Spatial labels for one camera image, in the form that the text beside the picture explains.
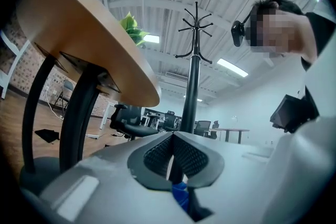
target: brick wall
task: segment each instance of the brick wall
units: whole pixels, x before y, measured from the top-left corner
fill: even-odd
[[[11,20],[5,26],[3,31],[6,34],[7,38],[12,43],[14,43],[18,47],[18,49],[21,49],[27,40],[18,24],[15,14],[13,14]],[[5,73],[8,73],[14,61],[14,58],[15,55],[12,53],[12,51],[9,50],[6,45],[0,42],[0,69],[3,70]],[[35,78],[35,74],[41,66],[43,59],[44,58],[36,51],[36,49],[32,45],[29,45],[13,72],[10,84],[25,93],[29,93],[30,87],[32,86],[31,84],[33,83],[33,80]],[[62,82],[65,79],[67,79],[65,75],[60,73],[56,68],[53,68],[44,85],[40,99],[43,101],[47,101],[46,86],[49,86],[47,96],[49,103],[53,104],[56,101],[60,92],[62,91]],[[71,91],[65,91],[65,95],[70,97]],[[103,116],[108,101],[117,103],[116,101],[113,101],[105,96],[99,95],[94,105],[92,115]]]

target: green leaves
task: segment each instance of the green leaves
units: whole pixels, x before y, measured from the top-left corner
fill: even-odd
[[[132,38],[132,40],[137,46],[143,43],[144,42],[143,38],[149,34],[148,32],[142,31],[141,29],[137,28],[138,23],[130,12],[128,12],[126,17],[122,19],[119,23],[122,26],[122,28],[125,29],[127,34],[129,34],[129,36]]]

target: coat rack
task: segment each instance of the coat rack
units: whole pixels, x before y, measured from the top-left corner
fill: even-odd
[[[184,55],[175,55],[175,58],[182,58],[187,57],[191,55],[190,57],[190,68],[189,68],[189,77],[188,77],[188,83],[187,83],[187,91],[185,94],[185,103],[183,107],[183,114],[182,114],[182,120],[181,120],[181,132],[188,132],[193,133],[193,127],[195,123],[195,117],[196,117],[196,108],[197,108],[197,95],[198,95],[198,81],[199,81],[199,75],[200,75],[200,61],[201,59],[212,64],[212,61],[205,59],[201,54],[200,49],[200,31],[206,33],[210,37],[210,35],[207,31],[204,30],[204,28],[213,25],[213,23],[201,26],[201,21],[205,18],[211,15],[208,14],[202,18],[198,18],[198,3],[196,3],[196,15],[192,15],[186,8],[184,9],[186,12],[190,14],[191,17],[194,19],[194,25],[190,24],[186,19],[183,18],[183,21],[189,25],[188,28],[180,29],[179,32],[185,31],[185,30],[192,30],[193,31],[193,41],[192,41],[192,47],[191,51],[189,51],[187,54]],[[178,184],[183,179],[183,172],[181,168],[178,166],[177,162],[174,160],[172,169],[169,175],[169,180],[173,182],[173,184]]]

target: blue object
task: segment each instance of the blue object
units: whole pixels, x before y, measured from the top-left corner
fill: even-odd
[[[181,182],[179,184],[173,185],[172,193],[178,204],[183,208],[184,211],[187,212],[189,204],[189,193],[186,188],[187,184]]]

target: office chair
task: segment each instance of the office chair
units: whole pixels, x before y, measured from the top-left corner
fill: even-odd
[[[209,131],[211,121],[198,121],[194,130],[194,134],[205,136],[206,131]]]
[[[74,86],[72,85],[72,83],[71,83],[69,80],[65,79],[65,80],[63,81],[63,83],[62,83],[62,91],[61,91],[61,93],[59,94],[59,96],[58,96],[56,102],[55,102],[54,105],[52,106],[52,107],[53,107],[52,110],[54,110],[54,107],[55,107],[55,105],[56,105],[58,99],[61,98],[61,99],[62,99],[62,114],[63,114],[63,116],[64,116],[64,109],[67,108],[68,103],[69,103],[69,99],[68,99],[66,96],[64,96],[64,88],[65,88],[65,89],[68,89],[68,90],[70,90],[70,91],[73,91],[73,90],[74,90],[74,89],[73,89]]]
[[[212,129],[216,129],[218,127],[219,127],[218,121],[214,121],[214,124],[212,125]],[[208,135],[208,138],[217,139],[217,132],[216,131],[211,131],[210,135]]]
[[[174,128],[176,116],[171,113],[164,114],[164,123],[162,129],[166,130],[167,132],[178,131],[178,128]]]
[[[158,133],[158,130],[154,128],[140,125],[141,107],[121,103],[114,105],[114,107],[116,111],[111,116],[110,127],[123,133],[128,140]]]

